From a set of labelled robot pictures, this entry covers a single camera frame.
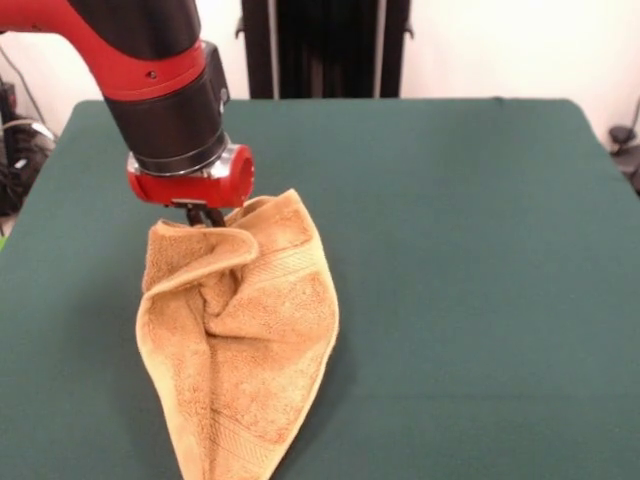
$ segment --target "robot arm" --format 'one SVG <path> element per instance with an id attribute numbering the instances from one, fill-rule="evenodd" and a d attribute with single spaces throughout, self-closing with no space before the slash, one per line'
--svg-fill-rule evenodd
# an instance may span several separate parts
<path id="1" fill-rule="evenodd" d="M 200 40 L 195 0 L 0 0 L 0 30 L 56 33 L 76 48 L 131 150 L 141 200 L 219 224 L 218 208 L 251 193 L 251 152 L 222 128 L 224 72 Z"/>

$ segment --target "green table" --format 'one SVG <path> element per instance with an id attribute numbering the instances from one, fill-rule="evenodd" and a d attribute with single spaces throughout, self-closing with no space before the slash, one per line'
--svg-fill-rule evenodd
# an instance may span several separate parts
<path id="1" fill-rule="evenodd" d="M 635 480 L 637 199 L 563 101 L 229 105 L 256 194 L 295 187 L 342 310 L 277 479 Z M 81 104 L 0 254 L 0 476 L 172 479 L 134 338 L 146 235 Z"/>

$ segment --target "tan towel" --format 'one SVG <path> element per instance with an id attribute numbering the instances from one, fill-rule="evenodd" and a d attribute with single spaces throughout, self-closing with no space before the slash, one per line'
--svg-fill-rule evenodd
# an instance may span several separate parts
<path id="1" fill-rule="evenodd" d="M 298 433 L 338 333 L 323 246 L 298 194 L 227 228 L 150 231 L 140 354 L 186 480 L 268 479 Z"/>

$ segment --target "black cylindrical joint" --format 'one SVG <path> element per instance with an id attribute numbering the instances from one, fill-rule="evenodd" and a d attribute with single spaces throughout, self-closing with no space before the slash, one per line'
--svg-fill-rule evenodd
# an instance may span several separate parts
<path id="1" fill-rule="evenodd" d="M 192 83 L 163 97 L 105 101 L 138 165 L 149 174 L 189 173 L 225 149 L 220 104 L 206 68 Z"/>

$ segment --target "black cable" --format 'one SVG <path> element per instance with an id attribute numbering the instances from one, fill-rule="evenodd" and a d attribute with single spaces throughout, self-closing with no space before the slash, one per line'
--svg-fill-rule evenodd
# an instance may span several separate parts
<path id="1" fill-rule="evenodd" d="M 36 102 L 36 99 L 34 98 L 33 93 L 31 93 L 31 90 L 29 89 L 29 84 L 27 83 L 27 81 L 24 78 L 24 75 L 22 74 L 20 69 L 18 67 L 16 67 L 16 65 L 13 63 L 13 61 L 11 61 L 11 58 L 9 57 L 9 55 L 7 55 L 7 52 L 5 52 L 5 50 L 2 47 L 2 45 L 0 45 L 0 55 L 2 55 L 4 57 L 5 61 L 9 64 L 9 67 L 11 67 L 11 69 L 20 78 L 20 81 L 22 82 L 22 85 L 24 86 L 24 89 L 27 92 L 27 96 L 29 97 L 29 100 L 31 100 L 31 103 L 33 104 L 33 108 L 36 109 L 36 113 L 38 114 L 38 117 L 40 118 L 40 121 L 46 125 L 47 122 L 45 122 L 44 115 L 42 115 L 42 111 L 40 110 L 40 107 L 38 106 L 38 102 Z"/>
<path id="2" fill-rule="evenodd" d="M 40 169 L 51 155 L 53 146 L 41 144 L 42 134 L 30 125 L 15 125 L 10 137 L 14 140 L 14 157 L 0 158 L 0 216 L 18 213 L 29 194 Z M 27 164 L 16 166 L 19 160 Z"/>
<path id="3" fill-rule="evenodd" d="M 638 98 L 638 101 L 636 102 L 636 111 L 633 114 L 633 120 L 631 121 L 631 125 L 629 126 L 629 133 L 627 134 L 627 139 L 625 140 L 624 143 L 629 143 L 632 138 L 633 138 L 633 132 L 636 129 L 636 126 L 638 125 L 638 119 L 640 118 L 640 98 Z"/>
<path id="4" fill-rule="evenodd" d="M 2 95 L 0 96 L 0 120 L 2 124 L 6 124 L 15 119 L 13 110 L 11 108 L 10 100 L 7 96 L 7 89 L 4 78 L 0 75 L 0 88 L 2 89 Z M 15 139 L 13 135 L 2 132 L 3 150 L 6 158 L 13 158 L 15 155 Z"/>

